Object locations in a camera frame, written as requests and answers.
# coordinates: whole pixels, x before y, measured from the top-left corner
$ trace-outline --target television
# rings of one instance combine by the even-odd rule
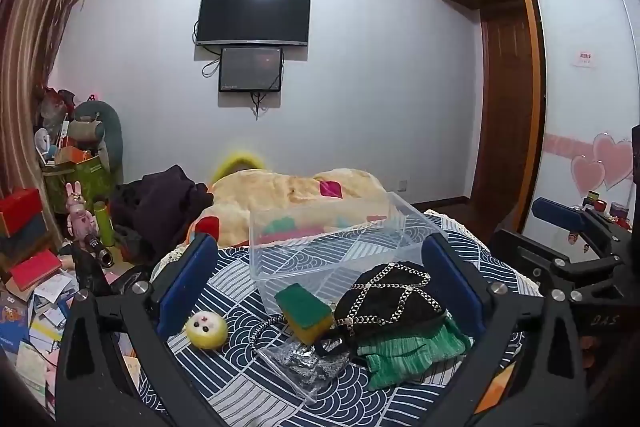
[[[306,46],[311,0],[201,0],[196,44]]]
[[[222,46],[218,90],[279,91],[282,85],[282,48]]]

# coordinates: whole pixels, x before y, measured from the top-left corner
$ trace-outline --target pink rabbit figurine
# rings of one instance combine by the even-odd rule
[[[69,215],[66,218],[66,229],[74,239],[80,243],[80,247],[86,249],[84,240],[87,235],[97,235],[95,217],[85,209],[85,201],[82,197],[80,182],[76,182],[76,188],[71,183],[66,184],[66,209]]]

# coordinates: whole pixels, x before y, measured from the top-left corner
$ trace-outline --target pink square patch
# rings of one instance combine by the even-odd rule
[[[342,199],[342,188],[338,182],[320,182],[320,194],[329,198]]]

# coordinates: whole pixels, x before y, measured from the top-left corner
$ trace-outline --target curtain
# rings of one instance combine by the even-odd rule
[[[38,106],[74,0],[0,0],[0,197],[36,187],[49,232],[62,241],[33,144]]]

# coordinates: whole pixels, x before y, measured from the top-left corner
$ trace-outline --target transparent plastic box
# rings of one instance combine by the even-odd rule
[[[355,280],[391,261],[422,264],[422,242],[446,234],[393,192],[251,212],[250,273],[268,314],[274,296],[299,283],[327,304],[337,303]]]

